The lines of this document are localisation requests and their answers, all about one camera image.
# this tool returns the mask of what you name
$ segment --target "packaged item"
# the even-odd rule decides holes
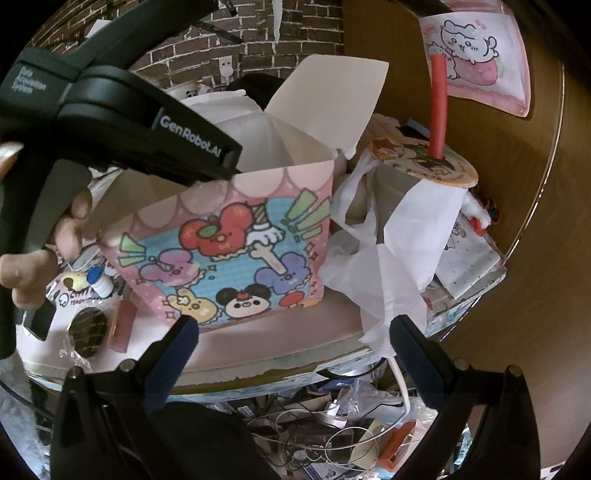
[[[107,339],[107,345],[114,352],[127,353],[139,301],[139,297],[133,293],[129,286],[125,286],[121,300],[117,304]]]
[[[86,247],[72,264],[47,288],[47,298],[56,307],[55,316],[68,324],[64,332],[60,356],[92,371],[92,358],[100,351],[116,316],[125,282],[106,260],[96,245]],[[89,283],[100,277],[110,287],[97,293]]]

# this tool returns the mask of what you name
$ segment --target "finger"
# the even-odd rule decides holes
[[[57,222],[54,230],[56,247],[67,262],[71,262],[78,255],[82,247],[82,239],[76,220],[70,216],[63,216]]]
[[[37,310],[45,301],[45,286],[12,291],[12,301],[21,310]]]
[[[6,288],[45,287],[57,273],[57,258],[50,250],[0,257],[0,284]]]
[[[90,194],[90,190],[86,189],[76,195],[70,207],[70,213],[76,220],[84,220],[88,217],[91,208],[92,195]]]
[[[0,180],[16,162],[17,154],[22,150],[22,147],[23,144],[17,142],[5,142],[0,145]]]

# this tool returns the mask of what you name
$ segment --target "round cup lid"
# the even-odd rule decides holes
[[[429,142],[415,138],[376,138],[368,148],[386,165],[419,179],[464,189],[478,183],[478,173],[470,162],[447,147],[442,160],[429,157]]]

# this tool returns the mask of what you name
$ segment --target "small bottle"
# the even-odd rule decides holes
[[[109,297],[115,289],[113,282],[105,275],[100,265],[95,265],[86,273],[86,281],[102,299]]]

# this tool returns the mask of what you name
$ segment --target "wooden cabinet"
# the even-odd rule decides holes
[[[429,76],[417,19],[385,0],[343,1],[345,54],[385,60],[377,111],[428,125]],[[491,235],[505,281],[445,339],[477,368],[521,366],[543,465],[566,458],[591,408],[591,93],[523,31],[532,80],[527,118],[450,98],[447,143],[478,170],[502,214]]]

